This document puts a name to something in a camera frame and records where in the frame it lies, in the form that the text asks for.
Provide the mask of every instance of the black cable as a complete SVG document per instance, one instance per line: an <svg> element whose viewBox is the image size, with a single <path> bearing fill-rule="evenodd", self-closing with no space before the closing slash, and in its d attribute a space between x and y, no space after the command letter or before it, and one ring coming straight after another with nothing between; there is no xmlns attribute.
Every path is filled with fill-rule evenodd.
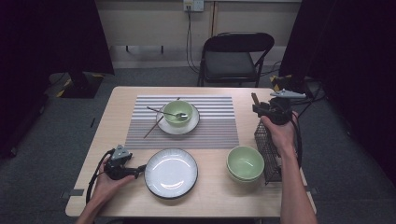
<svg viewBox="0 0 396 224"><path fill-rule="evenodd" d="M189 18L189 28L187 30L187 46L186 46L186 56L187 56L187 64L189 65L189 68L195 72L195 73L199 73L198 68L194 65L193 59L192 59L192 37L191 37L191 7L187 6L187 15Z"/></svg>
<svg viewBox="0 0 396 224"><path fill-rule="evenodd" d="M106 157L107 155L112 155L112 154L114 153L115 150L116 150L116 149L113 148L113 149L107 151L107 152L105 153L105 155L102 157L102 159L99 161L98 166L96 167L95 173L93 173L93 176L92 176L92 178L91 178L91 181L90 181L90 183L89 183L89 185L88 185L87 195L86 195L86 198L85 198L85 203L88 203L88 202L90 201L93 183L95 182L96 178L97 178L99 175L102 174L102 173L100 173L100 174L97 175L97 173L98 173L98 171L99 171L99 168L100 168L100 166L102 165L103 160L105 159L105 157Z"/></svg>
<svg viewBox="0 0 396 224"><path fill-rule="evenodd" d="M304 105L304 104L308 104L302 112L299 113L299 117L306 111L306 109L308 109L309 106L311 106L314 102L320 101L322 99L324 99L325 95L323 95L322 97L318 98L318 94L319 92L322 90L322 84L321 82L319 82L319 87L318 89L315 91L314 97L311 98L309 101L306 100L302 100L302 101L297 101L297 102L293 102L293 105Z"/></svg>
<svg viewBox="0 0 396 224"><path fill-rule="evenodd" d="M286 109L283 108L280 104L278 104L278 103L276 103L274 101L272 101L271 104L276 105L279 109L282 110L282 113L287 115ZM287 116L287 118L289 119L289 121L293 125L294 130L296 132L296 137L297 137L297 139L296 139L297 140L297 162L298 162L299 167L301 167L302 162L303 162L303 140L302 140L301 132L300 132L300 128L299 128L300 127L299 117L296 117L297 118L297 124L296 124L294 122L292 116L296 117L296 115L293 112L291 112L291 116Z"/></svg>
<svg viewBox="0 0 396 224"><path fill-rule="evenodd" d="M267 76L267 75L269 75L269 74L271 74L271 73L273 73L273 72L279 71L279 69L274 69L274 68L275 68L275 66L276 66L277 63L281 63L281 62L282 62L282 61L279 61L279 62L274 63L273 66L272 66L272 68L271 68L271 70L268 71L268 72L262 72L262 73L260 74L260 77L264 77L264 76Z"/></svg>

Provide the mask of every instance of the plate with black rim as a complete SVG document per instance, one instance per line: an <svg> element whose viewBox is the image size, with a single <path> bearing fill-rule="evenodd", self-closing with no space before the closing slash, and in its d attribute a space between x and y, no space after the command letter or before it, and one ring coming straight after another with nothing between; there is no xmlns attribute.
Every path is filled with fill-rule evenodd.
<svg viewBox="0 0 396 224"><path fill-rule="evenodd" d="M163 199L176 199L187 194L198 178L198 166L190 153L180 148L167 148L152 156L146 166L148 189Z"/></svg>

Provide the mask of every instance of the green bowl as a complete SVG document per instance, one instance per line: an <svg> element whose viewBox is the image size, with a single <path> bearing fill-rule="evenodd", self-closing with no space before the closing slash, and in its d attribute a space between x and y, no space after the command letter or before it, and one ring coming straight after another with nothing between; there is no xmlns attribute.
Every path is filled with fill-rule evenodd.
<svg viewBox="0 0 396 224"><path fill-rule="evenodd" d="M232 179L233 181L238 182L238 183L252 183L252 182L255 182L256 180L259 179L259 178L257 177L256 179L242 180L242 179L239 179L238 177L232 175L231 172L228 172L228 174L229 174L229 176L231 177L231 179Z"/></svg>
<svg viewBox="0 0 396 224"><path fill-rule="evenodd" d="M168 123L173 126L181 127L190 121L192 117L192 105L185 101L172 101L163 108L163 112L174 115L178 113L187 114L188 117L186 119L178 119L175 116L163 114Z"/></svg>
<svg viewBox="0 0 396 224"><path fill-rule="evenodd" d="M252 181L260 177L264 170L262 154L252 147L235 147L227 157L230 174L241 181Z"/></svg>

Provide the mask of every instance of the chopsticks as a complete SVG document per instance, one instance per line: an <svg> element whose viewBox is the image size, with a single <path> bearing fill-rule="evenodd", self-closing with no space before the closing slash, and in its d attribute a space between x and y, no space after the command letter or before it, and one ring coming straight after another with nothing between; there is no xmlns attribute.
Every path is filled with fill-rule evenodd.
<svg viewBox="0 0 396 224"><path fill-rule="evenodd" d="M143 138L146 138L147 136L149 136L149 134L152 132L152 130L154 130L155 127L157 127L157 125L160 123L160 121L163 119L163 116L161 116L160 119L157 120L157 122L155 122L155 124L151 127L151 129L148 131L148 133L146 133L146 135Z"/></svg>

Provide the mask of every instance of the white plate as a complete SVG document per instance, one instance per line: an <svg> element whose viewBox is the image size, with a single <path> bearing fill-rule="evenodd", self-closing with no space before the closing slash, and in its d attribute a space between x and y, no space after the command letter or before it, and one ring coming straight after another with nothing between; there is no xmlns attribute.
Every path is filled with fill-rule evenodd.
<svg viewBox="0 0 396 224"><path fill-rule="evenodd" d="M157 121L162 116L163 114L157 113ZM169 124L168 121L166 121L166 119L162 119L160 123L158 123L158 126L166 133L183 134L192 131L198 125L199 119L200 119L199 112L197 108L193 105L191 119L186 125L182 127L175 127Z"/></svg>
<svg viewBox="0 0 396 224"><path fill-rule="evenodd" d="M145 171L148 189L164 199L175 199L188 193L197 177L195 159L179 148L168 148L156 153L149 159Z"/></svg>

